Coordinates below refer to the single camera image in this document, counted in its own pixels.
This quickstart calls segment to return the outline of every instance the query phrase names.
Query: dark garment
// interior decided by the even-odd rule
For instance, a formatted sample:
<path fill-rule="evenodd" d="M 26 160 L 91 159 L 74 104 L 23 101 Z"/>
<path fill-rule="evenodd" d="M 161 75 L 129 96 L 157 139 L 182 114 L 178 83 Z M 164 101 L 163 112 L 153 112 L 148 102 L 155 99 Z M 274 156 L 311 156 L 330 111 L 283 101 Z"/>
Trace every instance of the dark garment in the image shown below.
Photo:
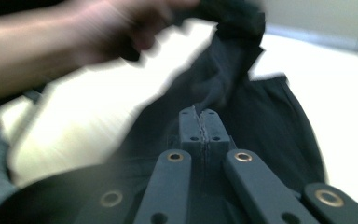
<path fill-rule="evenodd" d="M 238 17 L 218 17 L 211 46 L 143 110 L 109 162 L 18 191 L 0 206 L 0 223 L 132 223 L 158 155 L 178 133 L 179 111 L 192 105 L 198 113 L 216 111 L 237 148 L 258 154 L 288 188 L 300 192 L 308 183 L 324 182 L 319 148 L 286 78 L 247 77 L 262 52 L 264 15 L 247 5 L 236 9 Z M 192 195 L 200 203 L 190 205 L 190 223 L 250 222 L 226 179 L 206 187 L 208 192 Z M 123 202 L 101 207 L 101 197 L 112 189 L 123 192 Z"/>

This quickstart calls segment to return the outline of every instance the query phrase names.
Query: black cloth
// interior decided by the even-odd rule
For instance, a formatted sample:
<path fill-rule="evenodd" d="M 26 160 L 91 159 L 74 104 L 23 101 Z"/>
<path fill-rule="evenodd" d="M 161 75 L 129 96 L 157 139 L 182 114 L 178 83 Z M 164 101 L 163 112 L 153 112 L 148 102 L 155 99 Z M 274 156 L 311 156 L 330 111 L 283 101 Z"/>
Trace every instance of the black cloth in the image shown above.
<path fill-rule="evenodd" d="M 211 46 L 143 110 L 109 162 L 18 191 L 0 206 L 0 223 L 131 223 L 157 156 L 169 149 L 167 138 L 177 134 L 179 111 L 192 105 L 198 112 L 216 111 L 237 147 L 258 154 L 288 188 L 300 192 L 308 183 L 324 182 L 319 148 L 286 77 L 250 81 L 247 76 L 262 52 L 264 14 L 238 6 L 243 7 L 235 10 L 239 14 L 218 17 Z M 205 204 L 208 211 L 190 205 L 191 223 L 250 223 L 227 181 L 210 188 L 222 190 L 192 195 L 213 199 Z M 100 206 L 110 189 L 123 190 L 121 207 Z"/>

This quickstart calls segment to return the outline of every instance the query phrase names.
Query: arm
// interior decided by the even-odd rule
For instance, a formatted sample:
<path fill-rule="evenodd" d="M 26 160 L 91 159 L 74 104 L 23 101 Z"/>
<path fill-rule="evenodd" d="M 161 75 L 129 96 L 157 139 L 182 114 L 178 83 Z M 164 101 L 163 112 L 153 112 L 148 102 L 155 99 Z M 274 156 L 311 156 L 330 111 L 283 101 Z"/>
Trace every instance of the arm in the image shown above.
<path fill-rule="evenodd" d="M 148 49 L 171 10 L 197 0 L 74 0 L 0 17 L 0 97 L 116 58 L 125 38 Z"/>

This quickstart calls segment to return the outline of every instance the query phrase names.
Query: white surface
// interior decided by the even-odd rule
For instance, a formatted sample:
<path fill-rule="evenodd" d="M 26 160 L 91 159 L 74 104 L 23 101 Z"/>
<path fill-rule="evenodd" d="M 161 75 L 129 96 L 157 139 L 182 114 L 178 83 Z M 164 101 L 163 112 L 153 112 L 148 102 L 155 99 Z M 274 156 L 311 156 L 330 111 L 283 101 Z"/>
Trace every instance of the white surface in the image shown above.
<path fill-rule="evenodd" d="M 179 73 L 176 68 L 197 57 L 195 49 L 207 44 L 211 31 L 211 24 L 192 23 L 184 33 L 162 34 L 161 47 L 148 52 L 142 66 L 107 63 L 50 87 L 43 111 L 12 148 L 9 166 L 16 183 L 103 161 L 145 103 Z M 358 55 L 273 35 L 262 46 L 267 51 L 255 76 L 277 71 L 288 76 L 313 125 L 330 183 L 358 201 Z M 3 124 L 16 118 L 10 111 L 1 109 Z"/>

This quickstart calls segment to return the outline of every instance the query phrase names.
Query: metal grommet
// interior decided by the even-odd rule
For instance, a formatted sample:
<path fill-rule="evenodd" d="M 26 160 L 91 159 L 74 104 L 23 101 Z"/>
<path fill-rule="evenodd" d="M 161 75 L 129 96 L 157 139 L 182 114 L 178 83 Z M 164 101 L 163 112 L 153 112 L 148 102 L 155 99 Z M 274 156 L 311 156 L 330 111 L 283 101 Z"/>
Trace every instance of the metal grommet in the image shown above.
<path fill-rule="evenodd" d="M 341 199 L 335 192 L 328 189 L 318 189 L 315 191 L 316 198 L 321 202 L 331 207 L 344 206 L 344 200 Z"/>
<path fill-rule="evenodd" d="M 237 159 L 237 161 L 251 161 L 253 158 L 251 155 L 244 153 L 244 152 L 239 152 L 237 154 L 235 154 L 235 159 Z"/>
<path fill-rule="evenodd" d="M 114 207 L 121 203 L 123 194 L 119 190 L 110 190 L 106 192 L 100 200 L 102 207 Z"/>
<path fill-rule="evenodd" d="M 180 153 L 177 153 L 177 152 L 173 152 L 173 153 L 168 155 L 168 160 L 169 161 L 177 162 L 177 161 L 181 161 L 182 159 L 183 159 L 183 155 L 180 154 Z"/>

